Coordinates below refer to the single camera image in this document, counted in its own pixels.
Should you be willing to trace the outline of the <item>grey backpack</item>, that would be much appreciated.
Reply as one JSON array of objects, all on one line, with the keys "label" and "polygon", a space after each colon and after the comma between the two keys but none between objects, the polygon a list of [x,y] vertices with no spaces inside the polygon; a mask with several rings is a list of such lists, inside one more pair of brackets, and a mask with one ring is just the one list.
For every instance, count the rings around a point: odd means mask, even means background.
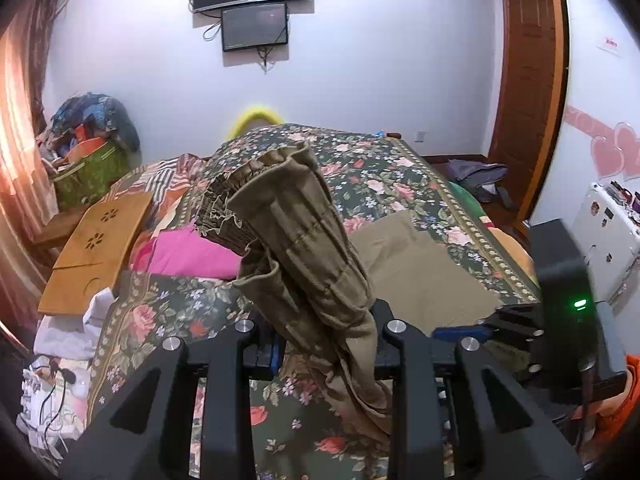
[{"label": "grey backpack", "polygon": [[451,159],[447,168],[454,183],[471,193],[480,203],[489,204],[498,200],[507,210],[515,210],[503,180],[508,175],[508,167],[494,162]]}]

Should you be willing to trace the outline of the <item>orange pink curtain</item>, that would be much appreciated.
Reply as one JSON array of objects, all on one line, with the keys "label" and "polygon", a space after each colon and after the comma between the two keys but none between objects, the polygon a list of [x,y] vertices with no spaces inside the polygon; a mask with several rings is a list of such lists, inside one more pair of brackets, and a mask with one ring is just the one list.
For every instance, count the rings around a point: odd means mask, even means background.
[{"label": "orange pink curtain", "polygon": [[58,0],[11,0],[1,15],[1,321],[32,332],[50,257],[34,238],[58,213],[37,136]]}]

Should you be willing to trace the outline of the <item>wooden stool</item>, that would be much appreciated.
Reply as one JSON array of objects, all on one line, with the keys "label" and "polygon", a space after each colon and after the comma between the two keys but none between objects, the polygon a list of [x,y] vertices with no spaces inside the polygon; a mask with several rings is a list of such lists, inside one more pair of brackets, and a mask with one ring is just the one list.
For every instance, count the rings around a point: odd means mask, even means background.
[{"label": "wooden stool", "polygon": [[55,249],[64,247],[76,230],[89,206],[84,205],[56,214],[51,221],[35,236],[34,248],[38,256],[49,255]]}]

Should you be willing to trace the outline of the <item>blue clothes pile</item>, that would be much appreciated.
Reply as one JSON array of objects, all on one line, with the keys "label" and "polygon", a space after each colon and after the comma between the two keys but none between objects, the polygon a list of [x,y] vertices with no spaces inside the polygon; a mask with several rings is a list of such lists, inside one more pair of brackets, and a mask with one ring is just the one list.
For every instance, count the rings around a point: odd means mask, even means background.
[{"label": "blue clothes pile", "polygon": [[123,150],[139,151],[137,129],[118,99],[88,92],[67,99],[51,117],[49,141],[52,148],[70,146],[75,130],[84,126],[88,139],[100,136],[113,140]]}]

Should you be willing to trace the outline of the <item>small black wall monitor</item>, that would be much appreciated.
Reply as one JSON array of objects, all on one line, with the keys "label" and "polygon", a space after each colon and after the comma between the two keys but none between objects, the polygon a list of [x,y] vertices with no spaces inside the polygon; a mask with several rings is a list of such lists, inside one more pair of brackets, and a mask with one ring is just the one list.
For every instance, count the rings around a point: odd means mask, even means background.
[{"label": "small black wall monitor", "polygon": [[235,6],[221,11],[224,52],[288,43],[288,7],[284,2]]}]

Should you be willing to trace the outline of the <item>green storage box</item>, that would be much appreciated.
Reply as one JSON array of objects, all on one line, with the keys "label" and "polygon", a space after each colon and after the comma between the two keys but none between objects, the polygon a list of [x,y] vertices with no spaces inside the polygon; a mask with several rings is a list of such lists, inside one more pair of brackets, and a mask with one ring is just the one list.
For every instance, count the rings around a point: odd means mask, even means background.
[{"label": "green storage box", "polygon": [[125,152],[113,141],[107,141],[52,179],[58,210],[95,204],[129,170]]}]

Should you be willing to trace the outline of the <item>pink folded garment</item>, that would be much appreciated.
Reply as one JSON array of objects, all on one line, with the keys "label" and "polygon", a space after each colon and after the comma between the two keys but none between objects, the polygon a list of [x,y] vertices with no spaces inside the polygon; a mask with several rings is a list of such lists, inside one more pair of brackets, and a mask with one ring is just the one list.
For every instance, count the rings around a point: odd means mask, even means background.
[{"label": "pink folded garment", "polygon": [[240,263],[239,255],[201,237],[194,226],[160,231],[130,257],[130,269],[136,272],[223,281],[238,276]]}]

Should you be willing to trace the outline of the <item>yellow bed footboard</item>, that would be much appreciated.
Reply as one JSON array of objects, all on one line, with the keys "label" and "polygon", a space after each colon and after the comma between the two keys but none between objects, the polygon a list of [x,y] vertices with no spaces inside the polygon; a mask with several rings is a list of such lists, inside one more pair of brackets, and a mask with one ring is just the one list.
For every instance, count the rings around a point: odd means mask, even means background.
[{"label": "yellow bed footboard", "polygon": [[267,125],[281,125],[284,119],[274,110],[265,106],[252,106],[235,119],[226,140],[233,140],[250,128],[254,122],[264,122]]}]

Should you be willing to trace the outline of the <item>wooden lap desk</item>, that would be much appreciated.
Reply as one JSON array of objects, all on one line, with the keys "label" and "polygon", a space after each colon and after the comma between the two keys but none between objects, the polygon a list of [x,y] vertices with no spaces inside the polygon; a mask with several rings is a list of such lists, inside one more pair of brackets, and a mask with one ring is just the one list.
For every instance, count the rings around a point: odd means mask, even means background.
[{"label": "wooden lap desk", "polygon": [[152,194],[141,192],[90,207],[55,261],[38,312],[81,316],[97,292],[113,289],[151,205]]}]

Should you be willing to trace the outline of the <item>white suitcase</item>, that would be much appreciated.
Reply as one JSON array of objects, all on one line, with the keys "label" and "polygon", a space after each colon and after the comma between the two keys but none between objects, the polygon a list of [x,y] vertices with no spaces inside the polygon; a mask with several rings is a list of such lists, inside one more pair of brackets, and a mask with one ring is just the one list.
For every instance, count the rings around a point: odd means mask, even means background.
[{"label": "white suitcase", "polygon": [[629,210],[592,182],[570,228],[584,255],[595,300],[615,307],[639,273],[639,226]]}]

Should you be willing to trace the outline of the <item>olive green pants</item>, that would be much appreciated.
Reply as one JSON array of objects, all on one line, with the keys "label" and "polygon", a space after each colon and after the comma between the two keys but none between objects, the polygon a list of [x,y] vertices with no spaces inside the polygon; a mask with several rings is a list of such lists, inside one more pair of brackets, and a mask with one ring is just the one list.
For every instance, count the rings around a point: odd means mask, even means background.
[{"label": "olive green pants", "polygon": [[498,304],[408,211],[347,232],[307,144],[214,177],[198,226],[240,257],[236,287],[302,356],[345,429],[378,442],[392,432],[392,395],[374,376],[375,301],[424,332]]}]

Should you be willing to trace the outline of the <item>floral dark green quilt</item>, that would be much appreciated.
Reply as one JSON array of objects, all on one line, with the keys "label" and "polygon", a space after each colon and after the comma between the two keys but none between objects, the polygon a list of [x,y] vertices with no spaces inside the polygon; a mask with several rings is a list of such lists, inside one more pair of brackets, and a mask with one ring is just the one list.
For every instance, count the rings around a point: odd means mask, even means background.
[{"label": "floral dark green quilt", "polygon": [[[447,180],[407,144],[382,136],[300,125],[257,128],[207,157],[206,187],[265,152],[310,145],[347,232],[408,211],[461,269],[498,297],[530,304],[537,285],[452,194]],[[124,272],[91,367],[88,419],[167,336],[210,338],[247,315],[250,303],[229,281]],[[348,434],[294,350],[272,382],[250,383],[256,468],[262,479],[382,479],[386,449]]]}]

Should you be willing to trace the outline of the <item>brown wooden door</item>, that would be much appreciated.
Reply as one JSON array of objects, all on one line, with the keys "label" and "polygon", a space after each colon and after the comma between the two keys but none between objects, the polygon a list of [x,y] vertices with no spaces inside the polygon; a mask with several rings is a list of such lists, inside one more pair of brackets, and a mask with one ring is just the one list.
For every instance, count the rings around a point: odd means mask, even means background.
[{"label": "brown wooden door", "polygon": [[566,4],[502,0],[502,10],[502,75],[489,159],[508,166],[504,184],[516,220],[524,222],[546,180],[564,110]]}]

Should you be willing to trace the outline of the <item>striped bed sheet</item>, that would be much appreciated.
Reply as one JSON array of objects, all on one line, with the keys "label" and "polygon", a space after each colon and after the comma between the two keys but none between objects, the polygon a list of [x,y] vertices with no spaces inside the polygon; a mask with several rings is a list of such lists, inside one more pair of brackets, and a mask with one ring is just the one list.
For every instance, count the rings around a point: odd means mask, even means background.
[{"label": "striped bed sheet", "polygon": [[134,193],[151,193],[137,244],[163,230],[193,226],[206,187],[204,172],[208,158],[182,154],[140,166],[116,181],[101,202]]}]

